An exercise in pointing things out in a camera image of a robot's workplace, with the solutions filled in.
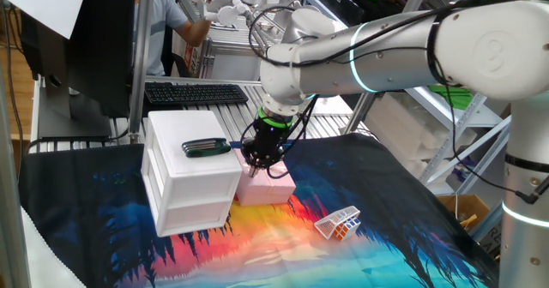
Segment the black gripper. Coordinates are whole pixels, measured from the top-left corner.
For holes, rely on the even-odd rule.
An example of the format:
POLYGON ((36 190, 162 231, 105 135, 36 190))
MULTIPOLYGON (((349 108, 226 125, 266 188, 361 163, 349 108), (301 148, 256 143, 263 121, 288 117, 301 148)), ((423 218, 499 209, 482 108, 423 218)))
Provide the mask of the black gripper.
POLYGON ((283 154, 278 153, 279 143, 290 128, 291 124, 279 123, 272 118, 258 118, 254 121, 255 136, 251 147, 241 147, 249 177, 257 174, 257 159, 260 159, 262 169, 268 169, 281 161, 283 154))

